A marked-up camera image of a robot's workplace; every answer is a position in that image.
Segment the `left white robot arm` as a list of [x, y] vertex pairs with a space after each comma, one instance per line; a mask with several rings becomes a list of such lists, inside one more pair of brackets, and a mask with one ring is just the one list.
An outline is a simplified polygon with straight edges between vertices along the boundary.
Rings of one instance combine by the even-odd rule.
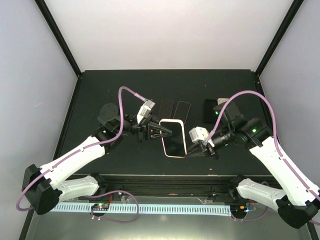
[[98, 174], [70, 180], [75, 172], [110, 153], [122, 141], [122, 132], [137, 136], [138, 142], [166, 138], [172, 131], [160, 125], [152, 114], [154, 102], [146, 101], [137, 115], [124, 115], [113, 103], [105, 104], [97, 117], [99, 128], [83, 143], [60, 158], [24, 171], [21, 193], [38, 215], [50, 212], [58, 203], [82, 196], [103, 199], [108, 192]]

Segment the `black phone case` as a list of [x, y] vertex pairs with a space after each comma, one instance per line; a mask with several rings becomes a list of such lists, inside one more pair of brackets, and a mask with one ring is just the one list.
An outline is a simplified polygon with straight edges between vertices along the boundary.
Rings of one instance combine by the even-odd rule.
[[205, 99], [203, 104], [203, 122], [205, 124], [214, 124], [219, 113], [216, 113], [215, 107], [218, 105], [216, 99]]

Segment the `black phone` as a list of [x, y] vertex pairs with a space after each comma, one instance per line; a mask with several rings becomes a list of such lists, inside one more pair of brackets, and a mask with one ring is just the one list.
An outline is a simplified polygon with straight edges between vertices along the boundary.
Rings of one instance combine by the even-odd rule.
[[160, 103], [157, 117], [161, 119], [170, 119], [172, 116], [174, 101], [172, 99], [163, 99]]

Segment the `beige phone case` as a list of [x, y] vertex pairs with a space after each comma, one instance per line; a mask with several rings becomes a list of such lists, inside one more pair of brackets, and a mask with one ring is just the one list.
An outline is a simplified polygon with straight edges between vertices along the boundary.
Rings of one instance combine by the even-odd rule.
[[223, 103], [227, 102], [228, 100], [229, 100], [228, 98], [218, 98], [217, 104], [218, 105], [223, 104]]

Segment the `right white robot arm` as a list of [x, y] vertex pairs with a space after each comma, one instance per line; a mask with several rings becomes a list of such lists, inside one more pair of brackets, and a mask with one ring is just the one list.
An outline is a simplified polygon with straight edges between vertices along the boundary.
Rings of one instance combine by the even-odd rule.
[[257, 183], [238, 175], [230, 182], [228, 198], [233, 202], [248, 199], [276, 211], [289, 226], [299, 229], [320, 210], [320, 188], [312, 183], [293, 163], [272, 135], [272, 130], [259, 118], [247, 120], [234, 102], [225, 110], [223, 104], [213, 108], [221, 115], [222, 129], [205, 143], [209, 132], [204, 127], [189, 131], [193, 145], [188, 156], [214, 157], [217, 150], [234, 143], [249, 150], [279, 183], [280, 189]]

